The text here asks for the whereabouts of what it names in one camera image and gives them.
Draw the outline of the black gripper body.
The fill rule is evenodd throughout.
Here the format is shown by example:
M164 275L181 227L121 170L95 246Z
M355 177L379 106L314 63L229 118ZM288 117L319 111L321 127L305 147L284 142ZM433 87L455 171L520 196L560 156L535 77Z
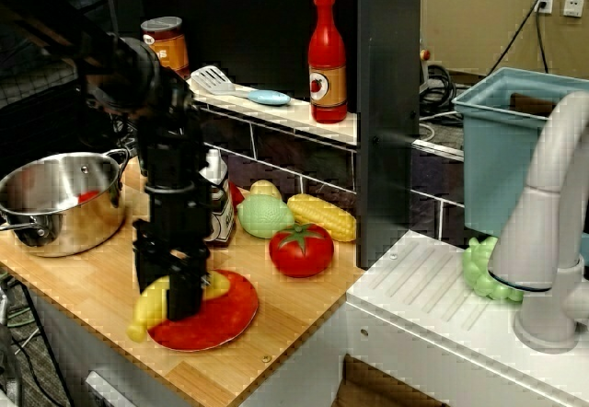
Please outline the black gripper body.
M135 250L178 250L194 257L211 233L212 199L208 185L180 189L144 187L149 219L133 222Z

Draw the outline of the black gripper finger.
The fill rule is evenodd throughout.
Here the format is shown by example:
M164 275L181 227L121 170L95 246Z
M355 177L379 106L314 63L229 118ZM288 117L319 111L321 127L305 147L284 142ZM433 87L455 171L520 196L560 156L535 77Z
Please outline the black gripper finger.
M198 313L204 269L199 262L173 265L169 270L167 318L179 321Z
M171 254L165 250L135 250L135 270L139 286L139 292L145 289L156 279L169 275Z

